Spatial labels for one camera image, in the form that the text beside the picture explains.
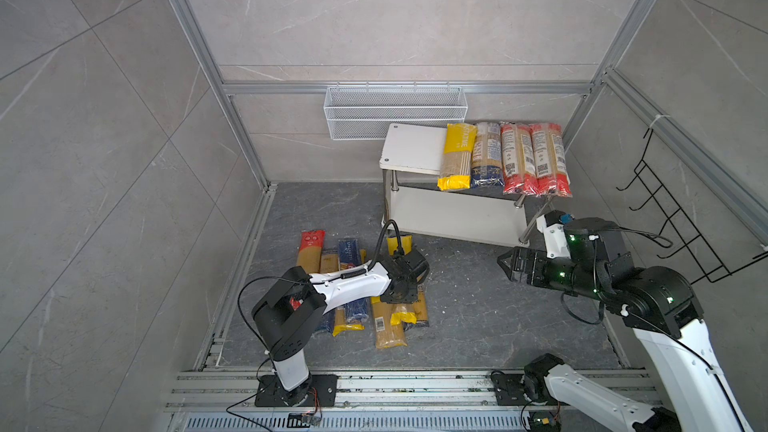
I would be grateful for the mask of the red label spaghetti bag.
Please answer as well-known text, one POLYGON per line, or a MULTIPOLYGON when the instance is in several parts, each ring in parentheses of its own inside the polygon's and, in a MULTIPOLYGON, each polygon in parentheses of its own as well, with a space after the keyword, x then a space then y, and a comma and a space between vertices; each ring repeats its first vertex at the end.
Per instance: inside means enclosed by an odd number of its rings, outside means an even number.
POLYGON ((528 125, 501 123, 504 194, 536 196, 538 182, 528 125))

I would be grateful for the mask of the blue end spaghetti bag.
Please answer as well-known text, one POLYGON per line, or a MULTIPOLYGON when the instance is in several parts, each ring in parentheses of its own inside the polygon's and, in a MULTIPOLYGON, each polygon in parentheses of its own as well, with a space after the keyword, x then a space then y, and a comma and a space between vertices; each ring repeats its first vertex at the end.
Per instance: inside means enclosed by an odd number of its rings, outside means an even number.
POLYGON ((501 127, 496 122, 476 124, 477 135, 471 158, 470 187, 503 185, 501 127))

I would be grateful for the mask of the yellow Pastatime spaghetti bag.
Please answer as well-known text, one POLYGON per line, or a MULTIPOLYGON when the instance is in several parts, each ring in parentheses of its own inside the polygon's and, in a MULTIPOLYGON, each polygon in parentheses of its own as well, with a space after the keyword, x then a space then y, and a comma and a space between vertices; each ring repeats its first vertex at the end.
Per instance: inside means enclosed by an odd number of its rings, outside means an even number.
POLYGON ((467 123, 446 127, 438 188, 441 191, 470 188, 472 153, 478 128, 467 123))

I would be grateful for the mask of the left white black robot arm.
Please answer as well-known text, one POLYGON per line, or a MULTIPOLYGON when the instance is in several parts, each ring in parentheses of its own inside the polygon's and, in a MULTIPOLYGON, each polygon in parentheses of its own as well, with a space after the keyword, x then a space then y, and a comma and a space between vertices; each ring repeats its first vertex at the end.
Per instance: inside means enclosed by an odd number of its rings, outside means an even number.
POLYGON ((265 348, 282 400, 293 405, 312 390, 304 348, 326 314, 371 297, 390 304, 414 303, 428 275, 424 255, 404 250, 398 224, 389 219, 372 259, 362 265, 329 274, 310 274, 294 266, 272 276, 274 284, 241 318, 265 348))

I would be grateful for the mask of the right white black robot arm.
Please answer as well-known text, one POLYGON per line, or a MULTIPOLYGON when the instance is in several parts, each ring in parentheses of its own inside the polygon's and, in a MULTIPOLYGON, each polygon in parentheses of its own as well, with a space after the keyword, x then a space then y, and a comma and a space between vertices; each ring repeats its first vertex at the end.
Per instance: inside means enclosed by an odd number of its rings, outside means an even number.
POLYGON ((565 403, 612 431, 748 431, 689 281, 664 266, 634 264, 625 228, 559 212, 537 220, 542 250, 514 247, 498 265, 512 282, 581 296, 621 318, 658 372, 672 406, 651 406, 584 377, 553 354, 524 368, 528 405, 565 403))

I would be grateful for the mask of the white two-tier shelf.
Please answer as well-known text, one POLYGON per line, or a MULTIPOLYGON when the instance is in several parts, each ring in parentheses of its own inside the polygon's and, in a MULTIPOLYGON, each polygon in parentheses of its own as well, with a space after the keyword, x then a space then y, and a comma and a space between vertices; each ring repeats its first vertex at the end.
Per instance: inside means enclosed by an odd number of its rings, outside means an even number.
POLYGON ((445 136, 444 127, 389 125, 379 161, 383 174, 382 220, 394 220, 402 232, 505 247, 528 246, 535 222, 527 219, 523 198, 442 192, 399 182, 401 173, 437 177, 445 136))

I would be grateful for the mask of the yellow bag under pile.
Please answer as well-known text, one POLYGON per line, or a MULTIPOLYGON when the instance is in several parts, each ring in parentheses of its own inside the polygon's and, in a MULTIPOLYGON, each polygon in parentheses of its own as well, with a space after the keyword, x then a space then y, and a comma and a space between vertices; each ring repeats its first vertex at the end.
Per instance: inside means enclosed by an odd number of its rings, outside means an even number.
POLYGON ((407 342, 402 325, 391 323, 395 306, 382 302, 378 297, 372 297, 371 307, 375 329, 375 347, 382 350, 406 346, 407 342))

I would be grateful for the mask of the Ankara blue spaghetti bag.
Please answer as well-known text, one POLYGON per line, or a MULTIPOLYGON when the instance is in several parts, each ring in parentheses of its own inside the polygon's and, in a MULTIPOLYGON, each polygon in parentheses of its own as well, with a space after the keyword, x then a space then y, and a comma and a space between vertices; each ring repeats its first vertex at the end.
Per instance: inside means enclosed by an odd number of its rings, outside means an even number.
MULTIPOLYGON (((339 270, 338 253, 331 249, 323 249, 320 257, 319 272, 316 273, 317 277, 328 279, 332 274, 339 270)), ((319 334, 321 332, 332 334, 335 327, 335 310, 330 309, 325 312, 321 318, 319 325, 316 327, 314 333, 319 334)))

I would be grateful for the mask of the red spaghetti bag far left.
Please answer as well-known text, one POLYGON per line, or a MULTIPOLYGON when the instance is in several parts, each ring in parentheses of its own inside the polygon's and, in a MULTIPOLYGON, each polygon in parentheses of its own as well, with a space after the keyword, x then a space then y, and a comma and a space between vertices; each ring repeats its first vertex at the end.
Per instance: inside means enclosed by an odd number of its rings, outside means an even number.
POLYGON ((324 237, 323 230, 301 233, 296 265, 302 267, 307 274, 320 272, 324 237))

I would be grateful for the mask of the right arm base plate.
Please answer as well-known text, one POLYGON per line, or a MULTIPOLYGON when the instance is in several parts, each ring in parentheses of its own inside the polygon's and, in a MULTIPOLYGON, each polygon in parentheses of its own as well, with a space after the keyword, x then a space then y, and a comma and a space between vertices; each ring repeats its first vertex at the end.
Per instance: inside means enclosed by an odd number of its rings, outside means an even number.
POLYGON ((499 406, 522 406, 542 399, 539 384, 530 373, 493 370, 489 379, 499 406))

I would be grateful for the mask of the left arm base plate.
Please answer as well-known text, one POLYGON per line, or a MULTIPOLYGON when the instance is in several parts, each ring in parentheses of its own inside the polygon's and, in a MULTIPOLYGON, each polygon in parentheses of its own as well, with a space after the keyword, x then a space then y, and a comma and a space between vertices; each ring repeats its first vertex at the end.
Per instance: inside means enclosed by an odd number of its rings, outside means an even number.
POLYGON ((332 407, 337 394, 339 377, 331 374, 310 375, 297 388, 287 391, 276 375, 260 378, 254 399, 256 407, 332 407))

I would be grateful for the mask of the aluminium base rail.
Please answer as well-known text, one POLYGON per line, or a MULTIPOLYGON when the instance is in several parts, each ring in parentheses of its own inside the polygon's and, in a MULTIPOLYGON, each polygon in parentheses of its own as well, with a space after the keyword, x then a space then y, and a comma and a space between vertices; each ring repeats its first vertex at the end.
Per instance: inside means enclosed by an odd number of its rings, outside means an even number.
POLYGON ((529 419, 585 415, 563 400, 499 406, 493 370, 323 370, 339 377, 332 407, 256 407, 254 369, 181 372, 162 396, 172 431, 523 431, 529 419))

